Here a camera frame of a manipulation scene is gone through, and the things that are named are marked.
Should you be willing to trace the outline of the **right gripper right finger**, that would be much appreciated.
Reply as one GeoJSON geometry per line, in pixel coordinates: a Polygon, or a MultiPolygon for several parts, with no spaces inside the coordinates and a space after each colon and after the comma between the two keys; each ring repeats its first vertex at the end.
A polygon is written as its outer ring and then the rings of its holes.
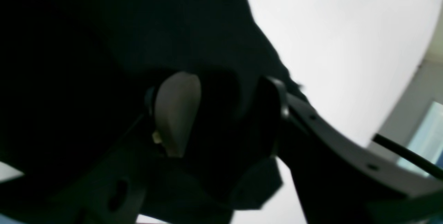
{"type": "Polygon", "coordinates": [[[259,80],[266,151],[289,167],[309,224],[424,224],[442,214],[442,170],[381,137],[423,177],[348,140],[272,77],[259,80]]]}

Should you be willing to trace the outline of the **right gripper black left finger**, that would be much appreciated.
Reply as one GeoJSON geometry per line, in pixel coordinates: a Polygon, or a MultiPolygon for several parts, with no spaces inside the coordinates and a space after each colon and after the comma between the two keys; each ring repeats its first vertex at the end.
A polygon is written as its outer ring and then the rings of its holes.
{"type": "Polygon", "coordinates": [[[145,112],[87,172],[54,197],[50,224],[134,224],[157,148],[181,158],[201,102],[196,74],[177,72],[144,97],[145,112]]]}

